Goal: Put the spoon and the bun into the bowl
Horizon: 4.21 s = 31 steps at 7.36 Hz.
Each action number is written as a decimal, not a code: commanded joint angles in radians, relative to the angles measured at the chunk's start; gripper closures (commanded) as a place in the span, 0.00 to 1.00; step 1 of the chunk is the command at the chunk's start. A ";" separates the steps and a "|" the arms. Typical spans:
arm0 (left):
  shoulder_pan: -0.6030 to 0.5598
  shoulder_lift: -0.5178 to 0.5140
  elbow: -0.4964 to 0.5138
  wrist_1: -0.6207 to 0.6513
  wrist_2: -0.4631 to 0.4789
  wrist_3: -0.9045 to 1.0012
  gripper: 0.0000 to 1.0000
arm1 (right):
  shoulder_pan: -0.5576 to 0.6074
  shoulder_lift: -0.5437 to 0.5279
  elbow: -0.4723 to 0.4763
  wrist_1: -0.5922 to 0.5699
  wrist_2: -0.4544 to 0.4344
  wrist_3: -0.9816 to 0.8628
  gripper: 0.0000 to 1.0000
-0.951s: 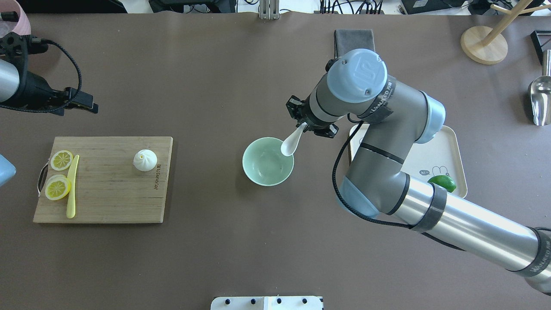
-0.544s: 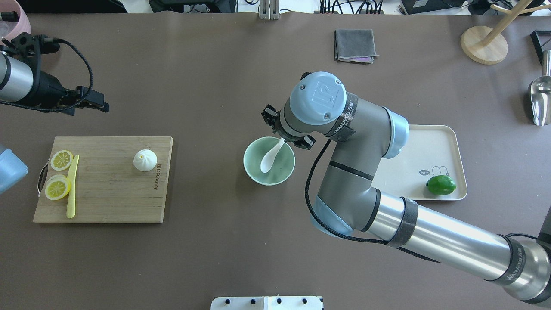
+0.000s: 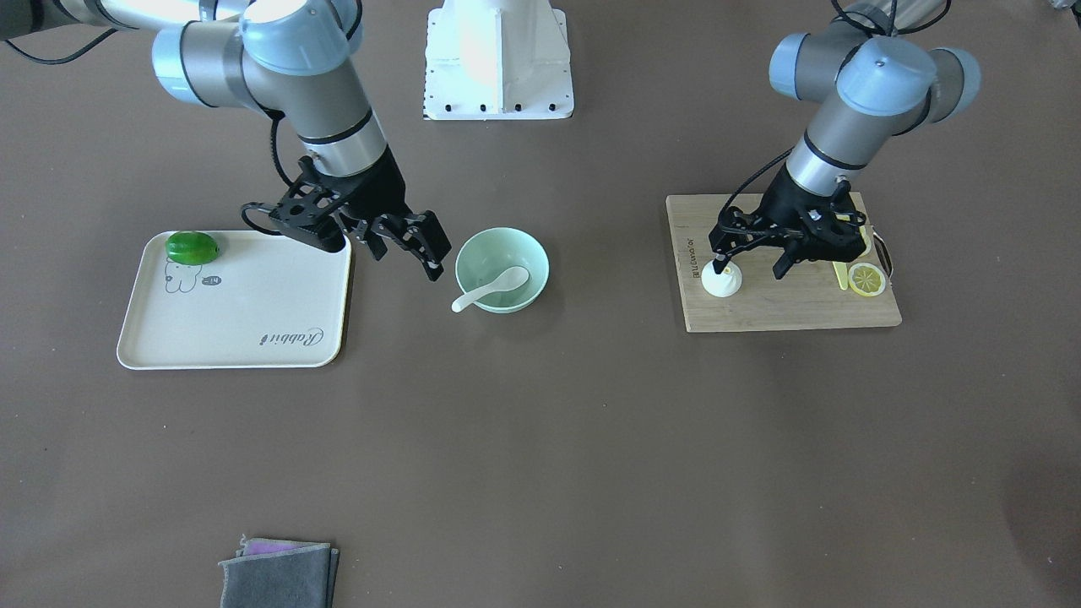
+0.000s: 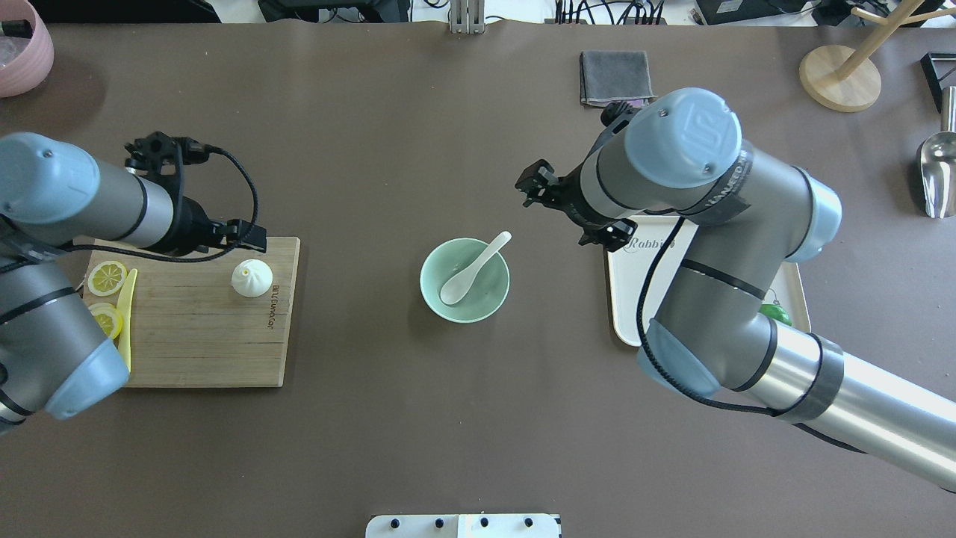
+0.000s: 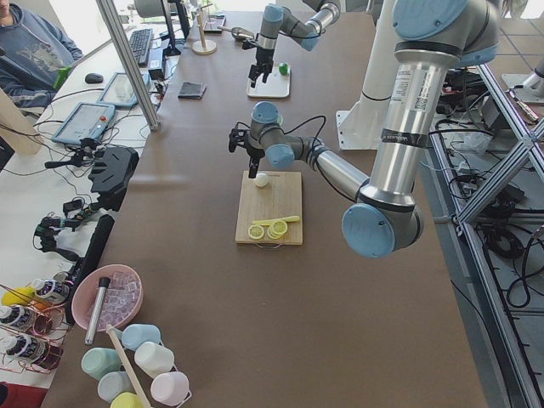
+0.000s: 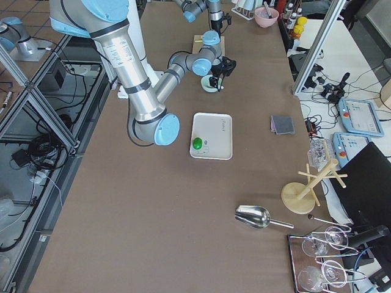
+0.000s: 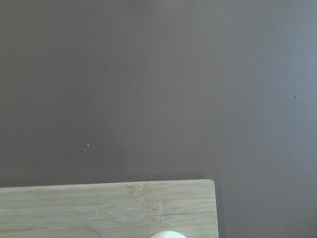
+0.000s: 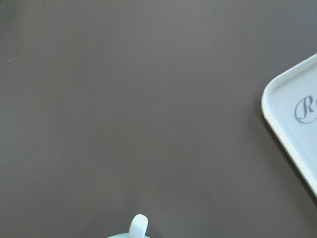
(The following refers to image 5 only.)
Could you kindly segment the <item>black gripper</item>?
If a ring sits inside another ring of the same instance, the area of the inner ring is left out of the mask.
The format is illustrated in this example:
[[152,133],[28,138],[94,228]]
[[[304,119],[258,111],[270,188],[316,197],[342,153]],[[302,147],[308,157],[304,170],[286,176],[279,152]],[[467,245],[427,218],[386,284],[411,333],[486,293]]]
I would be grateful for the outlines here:
[[260,161],[264,158],[264,150],[252,146],[250,136],[250,127],[242,122],[237,122],[229,133],[228,150],[230,153],[234,153],[237,148],[242,148],[247,152],[250,156],[248,178],[255,179]]
[[251,65],[248,74],[251,88],[256,87],[259,72],[271,72],[275,52],[275,39],[266,36],[257,36],[255,39],[246,39],[242,44],[243,49],[256,49],[256,62]]

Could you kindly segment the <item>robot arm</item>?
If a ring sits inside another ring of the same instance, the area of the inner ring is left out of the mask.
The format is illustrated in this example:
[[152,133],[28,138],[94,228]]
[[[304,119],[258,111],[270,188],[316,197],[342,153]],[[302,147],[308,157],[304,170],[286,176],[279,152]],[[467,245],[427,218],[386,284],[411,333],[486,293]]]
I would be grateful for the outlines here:
[[262,159],[276,169],[306,162],[338,192],[350,208],[342,232],[360,256],[382,258],[413,244],[423,230],[412,191],[422,150],[446,73],[493,60],[500,11],[492,1],[398,1],[392,9],[399,68],[370,174],[361,172],[319,139],[291,136],[269,101],[252,109],[248,129],[234,128],[229,149],[242,148],[255,176]]
[[251,65],[248,78],[252,88],[258,79],[267,82],[274,65],[274,53],[278,36],[283,34],[298,43],[303,49],[311,51],[325,28],[334,24],[340,14],[339,1],[304,1],[316,14],[306,22],[299,20],[292,11],[276,4],[268,4],[263,12],[259,33],[242,44],[243,49],[256,49],[256,62]]

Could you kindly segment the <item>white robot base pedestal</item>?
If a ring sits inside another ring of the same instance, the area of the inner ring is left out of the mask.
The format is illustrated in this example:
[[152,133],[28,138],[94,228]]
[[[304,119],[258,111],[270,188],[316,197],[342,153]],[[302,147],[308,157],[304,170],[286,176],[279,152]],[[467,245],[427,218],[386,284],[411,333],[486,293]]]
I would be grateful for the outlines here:
[[337,136],[342,150],[378,148],[399,63],[394,49],[399,37],[393,28],[394,0],[385,0],[366,68],[360,99],[351,110],[337,112]]

